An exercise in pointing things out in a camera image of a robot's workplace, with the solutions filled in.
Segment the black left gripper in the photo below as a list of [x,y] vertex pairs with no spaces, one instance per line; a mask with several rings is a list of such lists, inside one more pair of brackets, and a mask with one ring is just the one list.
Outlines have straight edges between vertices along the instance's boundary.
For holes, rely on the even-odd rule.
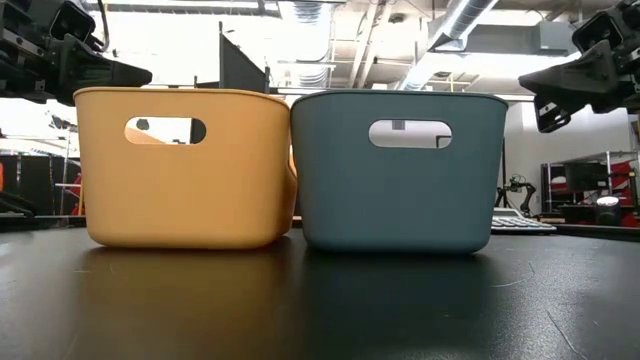
[[[63,0],[0,0],[0,98],[45,103],[50,29]],[[88,87],[141,87],[152,73],[94,52],[66,34],[58,48],[58,102],[73,106],[73,94]]]

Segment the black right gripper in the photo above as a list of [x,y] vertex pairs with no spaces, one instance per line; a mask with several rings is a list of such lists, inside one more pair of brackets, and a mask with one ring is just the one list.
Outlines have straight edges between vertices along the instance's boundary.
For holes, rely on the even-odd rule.
[[602,13],[602,40],[578,59],[522,75],[519,84],[533,92],[537,129],[552,133],[574,114],[550,100],[607,95],[599,112],[640,111],[640,0],[620,0]]

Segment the yellow plastic bin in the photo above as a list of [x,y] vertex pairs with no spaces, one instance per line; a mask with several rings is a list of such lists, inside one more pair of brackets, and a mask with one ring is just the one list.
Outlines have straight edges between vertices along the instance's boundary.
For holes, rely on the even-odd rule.
[[[90,87],[74,95],[87,229],[113,247],[250,249],[284,235],[297,180],[290,112],[233,89]],[[196,144],[137,144],[135,117],[197,119]]]

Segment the blue plastic bin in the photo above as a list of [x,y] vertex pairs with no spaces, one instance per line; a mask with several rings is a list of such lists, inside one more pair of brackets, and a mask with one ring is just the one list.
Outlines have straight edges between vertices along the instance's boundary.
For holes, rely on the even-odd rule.
[[[509,105],[489,94],[342,89],[291,106],[303,234],[335,251],[469,254],[490,238]],[[448,146],[380,147],[380,120],[434,121]]]

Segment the shelf with red bins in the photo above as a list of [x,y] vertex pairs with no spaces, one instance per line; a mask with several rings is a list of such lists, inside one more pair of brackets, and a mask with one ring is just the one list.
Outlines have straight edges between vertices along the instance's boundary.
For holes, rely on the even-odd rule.
[[621,227],[640,228],[640,151],[605,151],[540,166],[541,216],[597,225],[596,201],[620,199]]

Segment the white desk calculator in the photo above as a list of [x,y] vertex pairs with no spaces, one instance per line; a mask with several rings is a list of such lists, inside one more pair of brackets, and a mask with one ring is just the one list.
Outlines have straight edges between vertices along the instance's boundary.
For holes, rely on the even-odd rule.
[[551,234],[556,231],[555,226],[527,218],[516,209],[493,209],[492,234]]

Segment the black partition panel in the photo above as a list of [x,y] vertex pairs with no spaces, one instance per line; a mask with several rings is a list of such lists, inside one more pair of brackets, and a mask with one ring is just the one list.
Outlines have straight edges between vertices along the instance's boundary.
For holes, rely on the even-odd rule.
[[219,23],[219,80],[199,82],[194,77],[194,87],[203,89],[236,89],[270,93],[270,68],[259,68],[250,58],[232,43]]

